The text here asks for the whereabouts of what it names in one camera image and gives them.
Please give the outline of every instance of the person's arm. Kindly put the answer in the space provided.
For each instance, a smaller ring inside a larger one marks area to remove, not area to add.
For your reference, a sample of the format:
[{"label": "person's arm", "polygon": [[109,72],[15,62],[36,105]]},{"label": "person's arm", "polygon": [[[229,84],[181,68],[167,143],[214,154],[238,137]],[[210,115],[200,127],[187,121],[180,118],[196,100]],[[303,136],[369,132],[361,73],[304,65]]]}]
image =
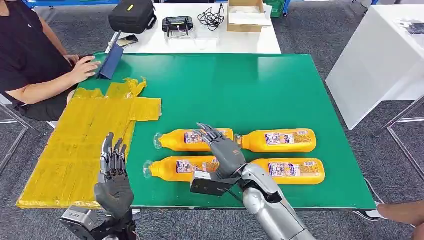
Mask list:
[{"label": "person's arm", "polygon": [[68,90],[73,85],[94,76],[96,73],[93,71],[96,70],[100,64],[99,61],[90,62],[94,58],[94,56],[82,58],[76,63],[75,68],[71,72],[51,81],[28,84],[16,90],[6,91],[6,93],[24,104],[36,104],[50,99]]},{"label": "person's arm", "polygon": [[59,40],[58,36],[56,36],[55,32],[49,27],[46,21],[42,17],[39,16],[39,19],[42,24],[42,31],[47,36],[47,38],[50,40],[50,42],[59,50],[60,54],[62,55],[68,55],[66,49],[62,45],[61,41]]}]

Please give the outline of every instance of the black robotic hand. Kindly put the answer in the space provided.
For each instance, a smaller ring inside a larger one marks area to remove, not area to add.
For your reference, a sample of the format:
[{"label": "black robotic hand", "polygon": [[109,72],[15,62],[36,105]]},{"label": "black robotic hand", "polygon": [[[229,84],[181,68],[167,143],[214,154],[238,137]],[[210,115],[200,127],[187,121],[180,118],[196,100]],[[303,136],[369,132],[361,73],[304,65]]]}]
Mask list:
[{"label": "black robotic hand", "polygon": [[237,143],[209,125],[203,123],[197,123],[197,125],[201,129],[194,132],[210,146],[210,150],[219,162],[216,175],[220,179],[241,175],[240,170],[246,165],[246,159]]},{"label": "black robotic hand", "polygon": [[103,142],[100,159],[100,173],[94,186],[95,200],[115,219],[123,218],[130,210],[134,193],[126,170],[125,150],[120,138],[112,148],[114,134],[111,132]]}]

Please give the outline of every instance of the green tabletop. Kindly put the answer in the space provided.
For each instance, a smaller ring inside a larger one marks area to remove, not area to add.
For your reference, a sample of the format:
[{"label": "green tabletop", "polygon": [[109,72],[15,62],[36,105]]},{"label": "green tabletop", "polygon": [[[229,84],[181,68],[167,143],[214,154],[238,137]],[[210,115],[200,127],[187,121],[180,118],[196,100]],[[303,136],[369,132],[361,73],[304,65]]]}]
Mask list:
[{"label": "green tabletop", "polygon": [[[375,209],[323,82],[307,54],[125,54],[113,76],[145,77],[143,97],[162,98],[159,121],[137,122],[127,169],[134,207],[242,208],[230,194],[221,197],[190,192],[187,182],[145,178],[146,161],[204,152],[156,150],[156,133],[196,128],[196,123],[231,128],[245,135],[255,130],[309,128],[316,149],[308,153],[253,153],[259,158],[317,158],[325,180],[317,185],[280,185],[297,209]],[[106,93],[110,80],[89,79],[80,86]],[[238,187],[232,191],[241,195]]]}]

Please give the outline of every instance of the black t-shirt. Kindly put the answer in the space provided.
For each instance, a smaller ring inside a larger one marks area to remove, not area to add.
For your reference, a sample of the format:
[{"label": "black t-shirt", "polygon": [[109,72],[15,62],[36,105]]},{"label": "black t-shirt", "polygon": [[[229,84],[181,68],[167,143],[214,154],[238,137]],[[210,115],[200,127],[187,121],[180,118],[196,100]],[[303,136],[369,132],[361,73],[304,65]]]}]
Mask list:
[{"label": "black t-shirt", "polygon": [[9,16],[0,16],[0,93],[56,79],[71,65],[43,33],[38,15],[21,0],[6,1]]}]

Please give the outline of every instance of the yellow plastic sheet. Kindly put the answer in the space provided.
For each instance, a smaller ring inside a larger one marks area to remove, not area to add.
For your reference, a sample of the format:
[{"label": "yellow plastic sheet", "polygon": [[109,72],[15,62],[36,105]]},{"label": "yellow plastic sheet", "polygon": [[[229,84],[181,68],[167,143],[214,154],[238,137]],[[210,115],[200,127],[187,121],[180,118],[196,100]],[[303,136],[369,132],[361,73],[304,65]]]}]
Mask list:
[{"label": "yellow plastic sheet", "polygon": [[106,96],[99,89],[78,88],[51,134],[16,206],[99,208],[94,185],[98,181],[102,143],[109,132],[123,138],[130,151],[134,121],[157,121],[161,99],[137,97],[144,79],[111,83]]}]

